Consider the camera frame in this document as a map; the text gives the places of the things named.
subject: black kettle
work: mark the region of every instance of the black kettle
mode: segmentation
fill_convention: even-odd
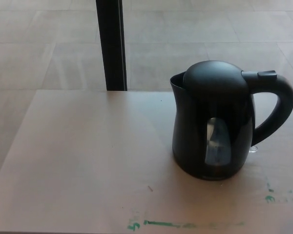
[[[221,180],[237,173],[251,146],[274,133],[293,109],[293,88],[275,71],[245,72],[204,61],[170,79],[177,113],[173,153],[190,175]],[[271,115],[255,128],[253,94],[278,96]]]

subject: metal post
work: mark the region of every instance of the metal post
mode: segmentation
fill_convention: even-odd
[[[127,91],[122,0],[96,0],[106,89]]]

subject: white table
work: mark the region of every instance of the white table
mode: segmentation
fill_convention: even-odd
[[[275,99],[255,96],[259,121]],[[0,172],[0,232],[293,234],[293,113],[218,182],[176,165],[174,116],[170,92],[38,91]]]

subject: kettle handle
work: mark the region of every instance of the kettle handle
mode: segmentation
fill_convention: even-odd
[[[269,117],[258,126],[251,145],[255,145],[273,134],[288,119],[293,109],[293,87],[275,71],[242,72],[251,94],[269,92],[278,96],[277,104]]]

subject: beige floor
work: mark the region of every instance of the beige floor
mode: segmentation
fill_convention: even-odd
[[[167,90],[207,59],[275,69],[293,84],[293,0],[123,5],[132,90]],[[105,89],[95,0],[0,0],[0,168],[37,89]]]

